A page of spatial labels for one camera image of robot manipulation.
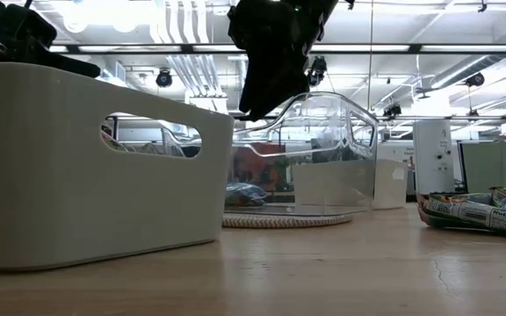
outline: rope coaster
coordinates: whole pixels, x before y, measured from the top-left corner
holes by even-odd
[[[351,220],[351,214],[307,217],[225,212],[222,225],[232,228],[305,228],[338,225]]]

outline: white plastic bin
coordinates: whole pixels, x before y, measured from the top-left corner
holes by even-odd
[[[195,127],[194,158],[120,152],[114,112]],[[212,241],[233,119],[136,90],[0,63],[0,269],[45,269]]]

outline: fluorescent light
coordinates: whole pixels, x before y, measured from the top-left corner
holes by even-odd
[[[229,61],[248,61],[249,58],[246,54],[238,55],[238,56],[228,56]]]
[[[160,46],[90,46],[83,45],[79,47],[79,50],[84,53],[108,53],[114,52],[127,52],[127,53],[156,53],[156,52],[167,52],[177,53],[181,51],[179,45],[160,45]]]
[[[409,45],[358,45],[358,44],[319,44],[314,45],[317,52],[407,52]]]
[[[425,45],[422,52],[470,52],[470,51],[506,52],[506,45]]]
[[[51,46],[50,52],[52,52],[52,53],[67,53],[68,49],[65,46]]]
[[[119,32],[131,32],[139,23],[153,21],[152,4],[137,4],[128,0],[87,0],[80,4],[72,1],[52,1],[63,16],[69,32],[79,33],[87,25],[112,25]]]
[[[222,51],[222,52],[243,52],[235,45],[195,45],[195,52],[211,52],[211,51]]]

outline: transparent container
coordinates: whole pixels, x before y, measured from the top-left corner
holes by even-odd
[[[378,120],[346,97],[298,95],[274,121],[234,132],[226,211],[312,216],[370,211],[377,132]]]

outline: black robotic arm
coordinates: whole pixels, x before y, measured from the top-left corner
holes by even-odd
[[[95,78],[101,69],[49,51],[56,30],[38,13],[25,7],[0,2],[0,61],[39,64]]]
[[[350,9],[355,0],[346,0]],[[338,0],[241,0],[229,36],[247,52],[249,68],[239,109],[258,120],[288,98],[309,91],[307,57]]]

